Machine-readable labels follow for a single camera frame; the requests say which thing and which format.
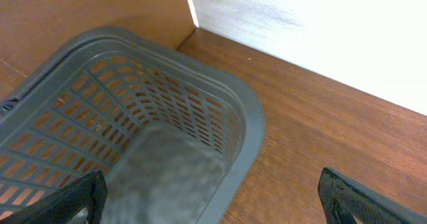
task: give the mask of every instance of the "plastic bin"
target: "plastic bin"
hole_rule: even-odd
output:
[[[135,222],[219,223],[264,136],[245,83],[118,27],[68,41],[0,118],[0,219],[100,169],[105,210],[132,209]],[[123,185],[131,199],[111,204]]]

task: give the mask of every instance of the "brown wooden surface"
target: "brown wooden surface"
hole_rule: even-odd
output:
[[[70,38],[111,25],[171,48],[195,28],[187,0],[0,0],[0,78],[3,65],[28,76]],[[0,98],[21,80],[2,80]]]
[[[243,79],[264,107],[264,146],[223,223],[325,223],[323,167],[427,215],[426,116],[202,29],[179,50]]]

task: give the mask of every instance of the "basket bottom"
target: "basket bottom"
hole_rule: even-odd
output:
[[[220,185],[216,152],[169,126],[150,130],[108,173],[101,223],[195,223]]]

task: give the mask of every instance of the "perforated basket wall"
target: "perforated basket wall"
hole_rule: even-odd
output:
[[[242,107],[215,80],[201,81],[197,70],[176,64],[104,38],[32,77],[36,84],[21,88],[18,104],[3,110],[0,219],[85,173],[107,174],[156,122],[197,139],[230,168],[247,131]]]

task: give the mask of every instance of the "wooden floor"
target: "wooden floor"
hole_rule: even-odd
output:
[[[243,79],[264,107],[264,146],[223,223],[325,223],[323,167],[427,215],[426,116],[202,29],[179,50]]]

